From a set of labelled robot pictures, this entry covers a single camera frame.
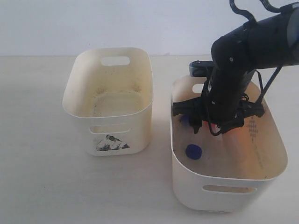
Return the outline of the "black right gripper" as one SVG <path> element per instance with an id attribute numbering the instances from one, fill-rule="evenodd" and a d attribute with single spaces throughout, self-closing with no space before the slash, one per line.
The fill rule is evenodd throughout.
<path id="1" fill-rule="evenodd" d="M 245 93 L 255 72 L 252 70 L 235 77 L 213 69 L 200 96 L 173 103 L 173 116 L 189 116 L 194 134 L 199 132 L 203 121 L 216 124 L 221 131 L 230 131 L 243 127 L 248 117 L 262 117 L 261 101 L 250 102 Z"/>

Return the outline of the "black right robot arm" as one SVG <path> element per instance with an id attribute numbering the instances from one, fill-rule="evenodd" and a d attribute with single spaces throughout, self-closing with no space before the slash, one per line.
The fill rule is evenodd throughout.
<path id="1" fill-rule="evenodd" d="M 257 21 L 252 13 L 230 1 L 231 10 L 246 18 L 235 30 L 221 36 L 211 47 L 211 60 L 194 61 L 190 76 L 205 78 L 201 95 L 172 104 L 173 116 L 185 115 L 197 133 L 203 122 L 217 126 L 218 136 L 242 127 L 245 119 L 264 115 L 263 98 L 283 67 L 299 63 L 299 4 L 263 7 L 272 17 Z M 251 102 L 246 89 L 254 74 L 274 68 L 268 83 L 260 84 L 260 95 Z"/>

